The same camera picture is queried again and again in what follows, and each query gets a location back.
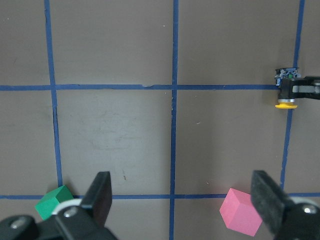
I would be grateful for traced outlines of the image-right left gripper black finger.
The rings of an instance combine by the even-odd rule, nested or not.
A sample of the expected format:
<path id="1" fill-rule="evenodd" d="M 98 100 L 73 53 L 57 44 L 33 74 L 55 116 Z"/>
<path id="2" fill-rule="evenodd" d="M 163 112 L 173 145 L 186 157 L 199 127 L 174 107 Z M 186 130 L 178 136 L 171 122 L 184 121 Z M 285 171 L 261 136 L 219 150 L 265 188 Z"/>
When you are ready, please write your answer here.
<path id="1" fill-rule="evenodd" d="M 63 240 L 116 240 L 105 227 L 112 205 L 111 174 L 98 172 L 79 204 L 60 209 L 54 217 Z"/>
<path id="2" fill-rule="evenodd" d="M 320 205 L 289 196 L 263 170 L 252 172 L 251 202 L 275 240 L 320 238 Z"/>

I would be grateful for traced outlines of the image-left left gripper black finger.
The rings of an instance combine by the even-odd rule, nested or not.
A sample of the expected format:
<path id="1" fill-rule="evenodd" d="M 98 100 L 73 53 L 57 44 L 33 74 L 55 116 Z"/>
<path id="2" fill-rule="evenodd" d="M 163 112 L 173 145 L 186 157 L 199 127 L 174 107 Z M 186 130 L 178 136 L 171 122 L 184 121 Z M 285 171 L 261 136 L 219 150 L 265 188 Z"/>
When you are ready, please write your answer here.
<path id="1" fill-rule="evenodd" d="M 293 96 L 295 99 L 320 99 L 320 77 L 306 76 L 299 77 L 293 84 Z"/>

